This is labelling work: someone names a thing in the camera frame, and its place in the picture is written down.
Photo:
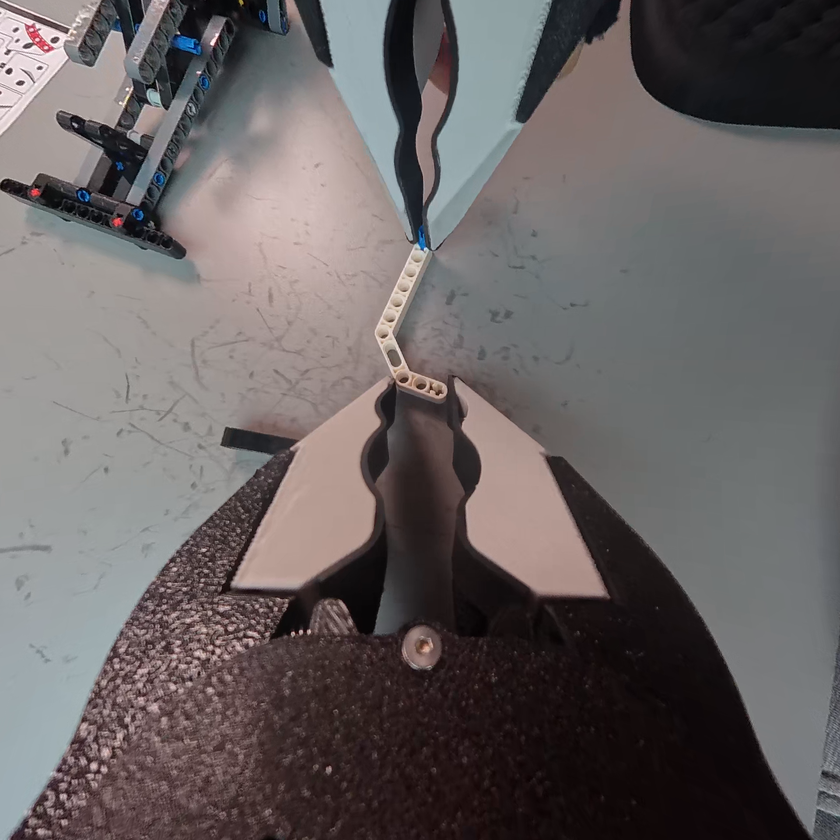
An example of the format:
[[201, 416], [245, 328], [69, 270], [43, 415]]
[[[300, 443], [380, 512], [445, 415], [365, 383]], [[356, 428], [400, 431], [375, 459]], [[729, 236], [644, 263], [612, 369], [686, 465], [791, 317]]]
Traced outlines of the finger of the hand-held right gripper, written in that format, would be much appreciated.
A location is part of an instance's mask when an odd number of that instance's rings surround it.
[[337, 35], [331, 75], [389, 193], [408, 238], [424, 224], [417, 157], [422, 91], [432, 67], [432, 4], [326, 1]]
[[455, 230], [522, 128], [518, 107], [551, 4], [443, 2], [452, 73], [424, 208], [431, 249]]

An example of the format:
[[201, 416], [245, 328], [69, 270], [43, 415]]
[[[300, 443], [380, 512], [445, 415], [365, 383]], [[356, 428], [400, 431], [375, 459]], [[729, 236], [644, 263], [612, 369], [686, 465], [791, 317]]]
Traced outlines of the grey black toy truck chassis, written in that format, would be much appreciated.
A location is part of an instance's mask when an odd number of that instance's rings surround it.
[[284, 1], [85, 2], [66, 32], [66, 58], [94, 67], [111, 33], [122, 37], [126, 80], [115, 123], [58, 111], [69, 135], [98, 152], [85, 183], [39, 173], [2, 180], [2, 193], [63, 221], [101, 230], [174, 259], [186, 250], [159, 226], [158, 204], [238, 29], [289, 30]]

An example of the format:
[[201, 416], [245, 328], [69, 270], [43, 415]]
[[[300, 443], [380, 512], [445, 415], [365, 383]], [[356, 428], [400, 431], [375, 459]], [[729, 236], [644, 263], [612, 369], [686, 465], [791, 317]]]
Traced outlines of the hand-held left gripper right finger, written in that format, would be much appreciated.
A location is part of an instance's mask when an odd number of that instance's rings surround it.
[[608, 599], [544, 447], [455, 376], [448, 423], [468, 553], [527, 597]]

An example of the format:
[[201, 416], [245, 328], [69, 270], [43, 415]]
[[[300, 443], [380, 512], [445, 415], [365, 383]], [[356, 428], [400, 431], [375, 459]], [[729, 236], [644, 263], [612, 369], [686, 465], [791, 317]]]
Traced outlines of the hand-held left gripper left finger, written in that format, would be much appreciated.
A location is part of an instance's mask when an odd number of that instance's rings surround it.
[[357, 561], [383, 533], [376, 481], [389, 463], [396, 386], [380, 380], [294, 444], [231, 582], [300, 595]]

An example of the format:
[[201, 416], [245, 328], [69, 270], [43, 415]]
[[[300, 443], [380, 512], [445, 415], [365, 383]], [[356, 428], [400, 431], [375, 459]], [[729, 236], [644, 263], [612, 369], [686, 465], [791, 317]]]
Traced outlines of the white angled toy beam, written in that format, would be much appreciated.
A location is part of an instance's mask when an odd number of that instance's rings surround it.
[[432, 256], [429, 248], [413, 246], [375, 327], [374, 336], [396, 386], [405, 393], [441, 404], [448, 393], [446, 384], [414, 372], [396, 339]]

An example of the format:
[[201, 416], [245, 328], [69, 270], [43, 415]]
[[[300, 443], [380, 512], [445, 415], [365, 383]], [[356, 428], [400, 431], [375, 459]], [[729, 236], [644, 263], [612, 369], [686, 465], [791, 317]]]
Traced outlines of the white sticker sheet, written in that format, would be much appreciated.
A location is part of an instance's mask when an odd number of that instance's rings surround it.
[[13, 3], [1, 7], [1, 134], [67, 62], [68, 27]]

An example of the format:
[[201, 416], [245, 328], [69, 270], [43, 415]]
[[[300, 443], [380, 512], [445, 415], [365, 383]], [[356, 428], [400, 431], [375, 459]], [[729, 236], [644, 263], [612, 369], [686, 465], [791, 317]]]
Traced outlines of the grey desk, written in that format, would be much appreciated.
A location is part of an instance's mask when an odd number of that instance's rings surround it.
[[[291, 7], [244, 31], [160, 257], [2, 196], [2, 838], [123, 622], [264, 459], [383, 375], [408, 243]], [[838, 136], [637, 82], [627, 8], [549, 91], [400, 332], [566, 457], [686, 589], [815, 819], [838, 625]]]

